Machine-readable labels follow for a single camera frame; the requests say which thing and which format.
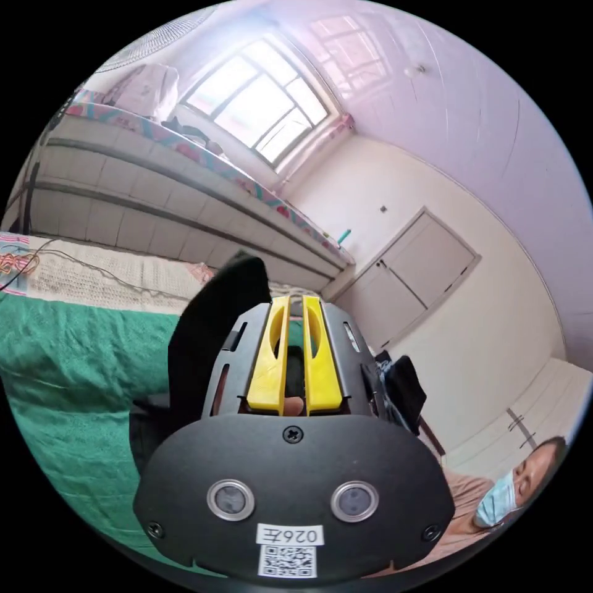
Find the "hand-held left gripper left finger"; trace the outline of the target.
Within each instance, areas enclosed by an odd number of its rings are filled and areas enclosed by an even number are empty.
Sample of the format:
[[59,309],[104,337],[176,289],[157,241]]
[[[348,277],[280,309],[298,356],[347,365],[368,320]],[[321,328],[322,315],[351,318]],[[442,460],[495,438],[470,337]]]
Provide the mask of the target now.
[[253,373],[246,395],[257,413],[284,414],[290,297],[274,298],[264,323]]

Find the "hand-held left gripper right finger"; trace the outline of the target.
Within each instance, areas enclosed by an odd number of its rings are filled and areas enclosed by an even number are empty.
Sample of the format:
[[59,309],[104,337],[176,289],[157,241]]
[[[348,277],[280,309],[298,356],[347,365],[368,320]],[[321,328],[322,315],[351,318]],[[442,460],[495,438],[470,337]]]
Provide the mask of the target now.
[[336,413],[343,395],[321,301],[316,296],[303,297],[303,337],[306,412]]

